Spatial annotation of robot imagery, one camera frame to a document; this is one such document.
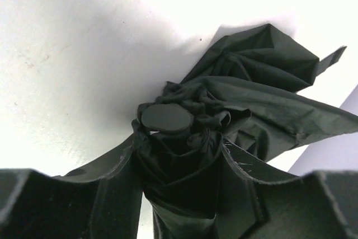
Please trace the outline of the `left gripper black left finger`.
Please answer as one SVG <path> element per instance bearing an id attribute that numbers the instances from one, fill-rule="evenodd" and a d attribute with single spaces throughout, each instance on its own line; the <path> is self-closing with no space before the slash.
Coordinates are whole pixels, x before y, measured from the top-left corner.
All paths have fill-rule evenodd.
<path id="1" fill-rule="evenodd" d="M 2 238 L 136 238 L 142 189 L 132 138 L 65 176 L 1 170 Z"/>

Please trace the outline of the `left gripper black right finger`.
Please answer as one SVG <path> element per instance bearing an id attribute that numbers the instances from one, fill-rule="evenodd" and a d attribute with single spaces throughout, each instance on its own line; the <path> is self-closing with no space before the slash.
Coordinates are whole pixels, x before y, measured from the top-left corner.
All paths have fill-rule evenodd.
<path id="1" fill-rule="evenodd" d="M 356 238 L 357 172 L 295 176 L 223 143 L 220 238 Z"/>

